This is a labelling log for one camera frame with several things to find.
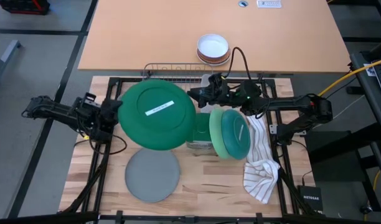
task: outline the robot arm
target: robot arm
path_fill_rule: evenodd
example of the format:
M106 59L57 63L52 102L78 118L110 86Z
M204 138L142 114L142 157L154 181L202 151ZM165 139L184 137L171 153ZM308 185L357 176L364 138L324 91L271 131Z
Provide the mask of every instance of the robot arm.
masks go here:
M240 107L246 116L258 116L266 111L300 111L303 114L289 124L276 127L276 140L279 144L291 144L295 133L307 131L315 124L324 124L332 120L330 101L320 96L309 94L287 98L269 98L253 80L242 81L239 86L230 88L221 73L209 77L207 87L192 88L187 94L198 102L199 108L206 104Z
M80 134L86 134L93 141L108 142L113 127L118 123L117 111L123 102L105 99L99 105L95 103L95 98L95 95L86 93L83 98L78 97L72 106L66 106L48 96L38 96L31 99L22 116L53 119Z

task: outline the white sticker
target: white sticker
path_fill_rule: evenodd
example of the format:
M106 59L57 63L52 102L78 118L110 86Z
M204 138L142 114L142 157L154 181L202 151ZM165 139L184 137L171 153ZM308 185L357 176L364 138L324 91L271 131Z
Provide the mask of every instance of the white sticker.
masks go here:
M257 0L257 6L260 8L282 8L281 0Z
M366 69L367 75L370 77L376 77L376 70L374 67L370 67Z
M153 109L145 112L145 114L146 114L146 116L149 116L149 115L154 114L156 112L159 112L159 111L163 110L164 108L167 108L167 107L169 107L169 106L171 106L173 104L174 104L174 102L171 100L170 102L167 102L167 103L165 103L165 104L163 104L161 106L158 106L157 108L153 108Z
M240 128L240 132L239 132L239 141L240 141L240 138L242 137L242 132L243 132L243 124L242 124L242 127Z

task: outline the gray floor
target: gray floor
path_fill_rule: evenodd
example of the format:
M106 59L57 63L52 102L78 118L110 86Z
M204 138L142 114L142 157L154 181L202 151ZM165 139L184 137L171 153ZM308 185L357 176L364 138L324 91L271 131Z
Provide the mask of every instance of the gray floor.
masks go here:
M49 0L48 16L14 15L0 8L0 29L80 30L91 0ZM331 6L343 36L381 37L381 19L374 8ZM77 36L0 34L0 55L12 39L24 46L17 51L0 82L0 218L7 215L12 197L32 154L43 121L20 117L33 96L53 96L66 69ZM347 44L349 52L370 49L375 44ZM81 51L62 98L71 104L88 89L94 75L134 75L121 72L79 72L76 67ZM295 75L292 77L297 95L318 92L341 75ZM334 114L342 111L358 96L344 91L331 98ZM314 131L358 130L374 122L363 98L333 122ZM57 211L63 191L76 134L66 126L54 123L41 160L26 195L20 216L50 214ZM369 149L361 152L365 155ZM376 170L369 170L371 177ZM361 220L359 207L366 203L358 182L317 182L322 188L324 211L330 217ZM381 204L381 179L377 187ZM372 213L369 220L381 222L381 213Z

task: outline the white towel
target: white towel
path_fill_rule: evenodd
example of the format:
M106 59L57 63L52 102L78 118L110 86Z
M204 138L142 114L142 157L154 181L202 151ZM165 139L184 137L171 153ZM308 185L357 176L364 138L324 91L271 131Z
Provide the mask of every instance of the white towel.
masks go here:
M245 164L243 186L251 196L266 204L278 180L280 166L272 159L263 118L248 116L247 120L250 123L251 144Z

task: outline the green plate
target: green plate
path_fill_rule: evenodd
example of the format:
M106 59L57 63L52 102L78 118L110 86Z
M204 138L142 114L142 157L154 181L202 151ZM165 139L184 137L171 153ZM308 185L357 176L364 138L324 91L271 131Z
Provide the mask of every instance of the green plate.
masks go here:
M210 115L210 137L211 142L213 143L213 147L217 152L218 156L222 159L230 159L232 158L225 147L225 144L222 139L222 131L221 131L221 120L224 110L220 108L216 108L211 111Z
M185 91L164 80L146 80L121 97L118 119L137 144L170 150L185 143L195 123L195 106Z
M235 110L227 110L221 120L222 138L228 153L235 159L243 159L250 150L250 133L243 116Z

